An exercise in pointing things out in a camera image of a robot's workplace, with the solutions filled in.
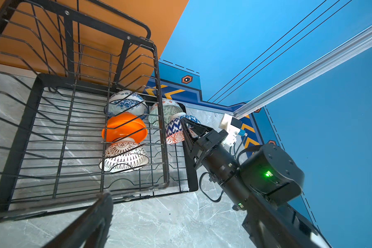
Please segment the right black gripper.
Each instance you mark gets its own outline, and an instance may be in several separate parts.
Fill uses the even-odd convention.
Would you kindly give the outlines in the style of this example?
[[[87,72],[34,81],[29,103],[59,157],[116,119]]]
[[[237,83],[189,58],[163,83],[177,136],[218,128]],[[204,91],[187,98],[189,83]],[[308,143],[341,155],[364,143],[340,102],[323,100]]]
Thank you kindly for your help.
[[[196,123],[188,118],[181,119],[183,145],[194,169],[203,166],[220,186],[225,185],[237,173],[239,162],[222,146],[227,132]]]

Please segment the plain orange bowl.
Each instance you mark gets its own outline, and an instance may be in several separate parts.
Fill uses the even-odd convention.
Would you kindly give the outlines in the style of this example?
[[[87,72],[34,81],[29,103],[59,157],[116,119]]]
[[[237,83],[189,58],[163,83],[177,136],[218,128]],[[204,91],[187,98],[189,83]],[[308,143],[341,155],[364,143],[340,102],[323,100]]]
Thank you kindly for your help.
[[[148,136],[145,123],[136,115],[124,112],[111,117],[106,127],[102,130],[101,136],[107,142],[114,142],[120,138],[129,137],[140,143]]]

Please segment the blue floral bowl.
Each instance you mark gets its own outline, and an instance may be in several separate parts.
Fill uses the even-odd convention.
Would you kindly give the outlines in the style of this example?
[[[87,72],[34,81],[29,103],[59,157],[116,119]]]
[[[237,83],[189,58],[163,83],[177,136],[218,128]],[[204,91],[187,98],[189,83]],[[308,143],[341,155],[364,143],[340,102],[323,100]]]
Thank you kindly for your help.
[[[123,112],[129,112],[140,119],[148,116],[148,106],[145,100],[137,93],[129,90],[119,91],[109,97],[109,103],[103,111],[109,118],[117,116]]]

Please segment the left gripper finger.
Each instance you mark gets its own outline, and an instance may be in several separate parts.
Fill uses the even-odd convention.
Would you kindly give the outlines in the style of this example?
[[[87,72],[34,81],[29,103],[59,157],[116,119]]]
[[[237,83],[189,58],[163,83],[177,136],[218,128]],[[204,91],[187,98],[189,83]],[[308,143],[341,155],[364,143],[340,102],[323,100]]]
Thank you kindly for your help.
[[[111,193],[100,193],[92,206],[44,247],[103,248],[108,239],[113,206]]]

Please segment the red orange patterned bowl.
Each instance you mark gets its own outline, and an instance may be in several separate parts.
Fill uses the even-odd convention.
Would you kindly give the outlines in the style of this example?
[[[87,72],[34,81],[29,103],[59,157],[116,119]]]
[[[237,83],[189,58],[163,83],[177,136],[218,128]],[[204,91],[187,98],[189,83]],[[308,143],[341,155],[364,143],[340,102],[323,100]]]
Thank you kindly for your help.
[[[168,144],[177,144],[185,140],[183,128],[181,125],[181,120],[184,118],[201,124],[201,122],[195,116],[188,115],[185,112],[180,112],[173,115],[166,126],[166,142]]]

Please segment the white brown striped bowl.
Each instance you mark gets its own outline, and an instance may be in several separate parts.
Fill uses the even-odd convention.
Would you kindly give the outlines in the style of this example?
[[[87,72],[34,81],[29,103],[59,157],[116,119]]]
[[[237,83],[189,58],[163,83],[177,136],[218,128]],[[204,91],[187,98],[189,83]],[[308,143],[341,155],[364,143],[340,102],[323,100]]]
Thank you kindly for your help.
[[[149,163],[146,150],[131,138],[112,143],[106,150],[99,168],[108,173],[139,170]]]

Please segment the black wire dish rack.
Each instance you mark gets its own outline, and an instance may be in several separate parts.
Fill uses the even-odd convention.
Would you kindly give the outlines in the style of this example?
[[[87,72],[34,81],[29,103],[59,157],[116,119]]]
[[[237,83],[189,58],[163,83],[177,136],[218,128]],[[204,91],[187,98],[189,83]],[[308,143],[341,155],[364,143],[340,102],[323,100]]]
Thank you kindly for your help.
[[[187,1],[0,1],[0,223],[198,189],[182,143],[168,144],[162,99],[178,92],[160,63]],[[119,91],[158,103],[139,170],[99,168]]]

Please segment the green patterned bowl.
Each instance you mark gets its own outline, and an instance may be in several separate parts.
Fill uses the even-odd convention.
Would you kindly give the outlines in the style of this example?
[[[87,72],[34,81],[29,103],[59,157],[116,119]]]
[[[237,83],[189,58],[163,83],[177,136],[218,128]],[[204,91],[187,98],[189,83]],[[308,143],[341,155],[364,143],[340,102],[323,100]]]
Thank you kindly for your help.
[[[183,112],[180,105],[172,99],[162,99],[162,105],[163,105],[163,118],[164,118],[165,125],[169,123],[173,115]],[[155,127],[159,127],[160,122],[159,122],[158,103],[153,104],[149,112],[148,121],[151,125]]]

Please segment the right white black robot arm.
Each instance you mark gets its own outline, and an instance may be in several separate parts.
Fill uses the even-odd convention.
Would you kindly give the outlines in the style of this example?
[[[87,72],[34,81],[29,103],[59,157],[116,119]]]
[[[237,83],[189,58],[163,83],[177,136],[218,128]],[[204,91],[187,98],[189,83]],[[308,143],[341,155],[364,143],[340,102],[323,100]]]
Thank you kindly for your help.
[[[181,120],[188,156],[194,168],[204,167],[210,180],[233,202],[233,210],[247,213],[243,228],[258,248],[328,248],[317,227],[291,207],[300,196],[304,172],[281,147],[267,143],[246,148],[244,162],[222,142],[227,132]]]

